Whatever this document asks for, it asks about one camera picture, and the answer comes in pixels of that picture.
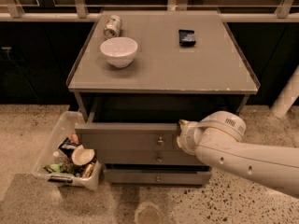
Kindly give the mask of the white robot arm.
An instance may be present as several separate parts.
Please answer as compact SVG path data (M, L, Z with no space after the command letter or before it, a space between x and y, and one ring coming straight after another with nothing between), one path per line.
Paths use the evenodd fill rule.
M244 143L246 123L217 111L200 121L179 122L178 146L200 162L262 186L299 197L299 149Z

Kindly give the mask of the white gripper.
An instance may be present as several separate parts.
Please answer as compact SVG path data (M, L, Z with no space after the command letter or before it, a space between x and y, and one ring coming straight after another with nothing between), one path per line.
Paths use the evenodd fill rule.
M199 127L199 123L195 121L187 121L180 119L178 121L180 135L177 137L178 147L190 155L195 154L196 146L201 140L203 129Z

